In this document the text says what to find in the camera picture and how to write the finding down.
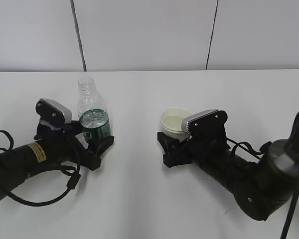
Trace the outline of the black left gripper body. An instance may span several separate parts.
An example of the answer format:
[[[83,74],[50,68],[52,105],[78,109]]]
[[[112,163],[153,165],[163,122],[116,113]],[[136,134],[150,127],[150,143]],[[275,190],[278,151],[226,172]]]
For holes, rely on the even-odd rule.
[[[94,171],[101,166],[101,159],[94,158],[87,152],[76,137],[80,133],[82,132],[64,132],[62,128],[52,130],[38,124],[34,139],[42,146],[49,161],[61,163],[69,160]]]

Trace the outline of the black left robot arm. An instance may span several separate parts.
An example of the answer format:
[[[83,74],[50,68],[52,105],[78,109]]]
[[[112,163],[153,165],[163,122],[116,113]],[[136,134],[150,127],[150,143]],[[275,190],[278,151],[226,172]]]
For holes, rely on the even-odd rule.
[[[92,140],[87,148],[77,139],[82,132],[77,120],[61,128],[39,124],[35,141],[15,148],[12,136],[0,131],[9,140],[9,147],[0,147],[0,200],[9,197],[30,206],[43,207],[54,204],[74,190],[80,180],[81,167],[91,171],[101,165],[101,155],[114,143],[114,136]],[[69,176],[66,190],[55,199],[45,202],[30,202],[12,191],[33,176],[48,171],[61,171]]]

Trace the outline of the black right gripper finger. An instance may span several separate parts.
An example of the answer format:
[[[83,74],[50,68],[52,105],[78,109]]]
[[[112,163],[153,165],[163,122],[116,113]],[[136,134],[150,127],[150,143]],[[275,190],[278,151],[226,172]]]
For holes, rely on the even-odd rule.
[[[187,138],[179,140],[177,138],[170,137],[163,132],[157,133],[157,140],[163,148],[163,158],[180,152],[181,147],[187,142]]]

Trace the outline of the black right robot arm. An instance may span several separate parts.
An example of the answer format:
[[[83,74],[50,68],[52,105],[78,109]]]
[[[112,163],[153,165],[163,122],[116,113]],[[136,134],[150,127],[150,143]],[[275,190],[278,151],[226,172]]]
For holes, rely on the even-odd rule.
[[[227,119],[225,111],[207,110],[185,120],[184,140],[159,132],[163,163],[197,165],[233,194],[246,215],[264,221],[299,187],[299,112],[289,138],[267,142],[259,151],[245,141],[229,146]]]

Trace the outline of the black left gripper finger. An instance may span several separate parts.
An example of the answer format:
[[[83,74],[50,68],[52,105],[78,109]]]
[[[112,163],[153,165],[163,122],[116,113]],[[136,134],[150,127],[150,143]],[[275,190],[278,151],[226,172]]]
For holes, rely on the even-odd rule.
[[[64,132],[82,132],[82,126],[78,120],[72,120],[71,123],[64,124],[62,127]]]
[[[101,139],[91,139],[88,143],[87,152],[94,158],[100,158],[102,154],[114,144],[115,137],[110,135]]]

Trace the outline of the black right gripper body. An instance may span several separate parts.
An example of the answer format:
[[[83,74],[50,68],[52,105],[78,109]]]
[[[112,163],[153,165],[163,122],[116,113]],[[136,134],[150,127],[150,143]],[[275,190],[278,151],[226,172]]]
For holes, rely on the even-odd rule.
[[[167,167],[191,164],[195,159],[205,159],[228,149],[229,145],[226,141],[204,141],[197,137],[187,138],[187,142],[181,147],[180,152],[163,158],[163,163]]]

